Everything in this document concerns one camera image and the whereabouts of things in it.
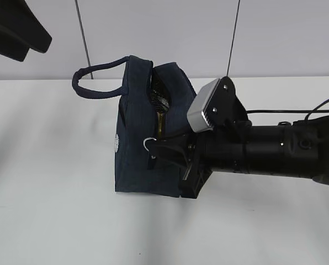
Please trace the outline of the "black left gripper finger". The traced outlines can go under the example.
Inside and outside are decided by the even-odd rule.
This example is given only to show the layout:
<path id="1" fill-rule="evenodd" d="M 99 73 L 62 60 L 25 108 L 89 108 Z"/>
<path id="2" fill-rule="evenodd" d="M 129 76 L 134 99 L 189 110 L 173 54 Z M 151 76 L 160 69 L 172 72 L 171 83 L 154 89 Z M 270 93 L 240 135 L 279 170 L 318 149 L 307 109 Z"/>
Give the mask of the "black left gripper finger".
<path id="1" fill-rule="evenodd" d="M 30 49 L 44 54 L 51 42 L 26 1 L 0 1 L 0 55 L 23 62 Z"/>

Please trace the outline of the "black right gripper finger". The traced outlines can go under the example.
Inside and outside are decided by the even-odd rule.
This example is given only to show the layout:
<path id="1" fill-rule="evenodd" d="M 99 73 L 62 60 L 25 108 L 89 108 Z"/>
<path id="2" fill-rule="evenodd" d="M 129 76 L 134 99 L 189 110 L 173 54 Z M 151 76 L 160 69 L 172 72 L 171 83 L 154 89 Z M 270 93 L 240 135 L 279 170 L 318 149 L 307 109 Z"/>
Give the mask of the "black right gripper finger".
<path id="1" fill-rule="evenodd" d="M 190 136 L 174 136 L 149 139 L 149 153 L 171 163 L 189 163 L 192 160 Z"/>
<path id="2" fill-rule="evenodd" d="M 174 154 L 165 158 L 156 157 L 147 154 L 147 169 L 165 169 L 165 168 L 187 168 L 189 162 L 181 154 Z"/>

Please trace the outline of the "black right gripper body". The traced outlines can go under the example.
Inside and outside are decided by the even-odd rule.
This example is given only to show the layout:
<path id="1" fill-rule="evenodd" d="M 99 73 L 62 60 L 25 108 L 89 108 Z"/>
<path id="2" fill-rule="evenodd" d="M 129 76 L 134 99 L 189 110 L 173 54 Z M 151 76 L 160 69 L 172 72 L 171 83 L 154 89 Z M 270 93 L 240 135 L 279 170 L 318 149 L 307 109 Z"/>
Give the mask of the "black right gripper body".
<path id="1" fill-rule="evenodd" d="M 187 169 L 179 181 L 182 198 L 196 199 L 213 172 L 249 172 L 246 143 L 251 127 L 250 121 L 237 121 L 232 127 L 197 134 L 188 146 Z"/>

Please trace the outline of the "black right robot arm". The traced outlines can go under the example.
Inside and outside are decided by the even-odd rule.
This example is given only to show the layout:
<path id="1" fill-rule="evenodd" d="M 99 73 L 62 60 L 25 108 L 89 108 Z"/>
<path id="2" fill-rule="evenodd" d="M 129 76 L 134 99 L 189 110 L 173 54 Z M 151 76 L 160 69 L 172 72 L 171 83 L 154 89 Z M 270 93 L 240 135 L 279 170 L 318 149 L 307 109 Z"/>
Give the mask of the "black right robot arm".
<path id="1" fill-rule="evenodd" d="M 197 198 L 213 172 L 306 178 L 329 185 L 329 115 L 276 126 L 249 121 L 162 139 L 146 139 L 149 153 L 184 168 L 178 186 Z"/>

